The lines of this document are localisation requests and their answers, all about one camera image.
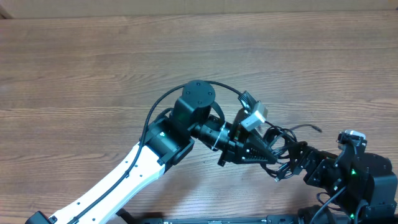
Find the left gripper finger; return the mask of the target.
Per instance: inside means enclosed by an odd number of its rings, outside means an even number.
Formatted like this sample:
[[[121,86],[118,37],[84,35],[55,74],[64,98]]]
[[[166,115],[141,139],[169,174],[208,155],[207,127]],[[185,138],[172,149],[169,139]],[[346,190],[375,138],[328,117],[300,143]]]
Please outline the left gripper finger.
[[[262,154],[273,156],[273,153],[269,148],[268,143],[263,140],[262,136],[256,130],[252,130],[249,133],[248,141]]]
[[[259,163],[259,164],[275,164],[277,158],[268,150],[247,148],[243,151],[241,159],[245,163]]]

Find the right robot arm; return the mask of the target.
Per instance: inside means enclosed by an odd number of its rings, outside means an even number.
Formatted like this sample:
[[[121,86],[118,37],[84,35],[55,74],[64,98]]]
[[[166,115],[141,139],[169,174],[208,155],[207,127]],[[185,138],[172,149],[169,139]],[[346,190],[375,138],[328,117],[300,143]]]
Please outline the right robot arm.
[[[352,223],[397,223],[397,176],[389,159],[366,152],[363,133],[345,130],[337,138],[340,154],[319,151],[307,142],[292,142],[290,169],[307,185],[325,189]]]

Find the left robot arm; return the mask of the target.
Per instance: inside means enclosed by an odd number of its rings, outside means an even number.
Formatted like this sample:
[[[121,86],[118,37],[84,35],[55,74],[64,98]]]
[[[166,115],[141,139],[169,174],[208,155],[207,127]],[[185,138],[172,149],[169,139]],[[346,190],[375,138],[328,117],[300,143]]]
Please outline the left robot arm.
[[[218,164],[275,164],[276,156],[256,128],[266,122],[267,109],[248,92],[223,85],[242,105],[234,123],[224,118],[215,101],[217,82],[192,80],[163,94],[181,96],[155,120],[146,118],[139,142],[124,160],[93,188],[66,207],[46,216],[35,212],[26,224],[107,223],[138,192],[177,165],[195,140],[221,151]]]

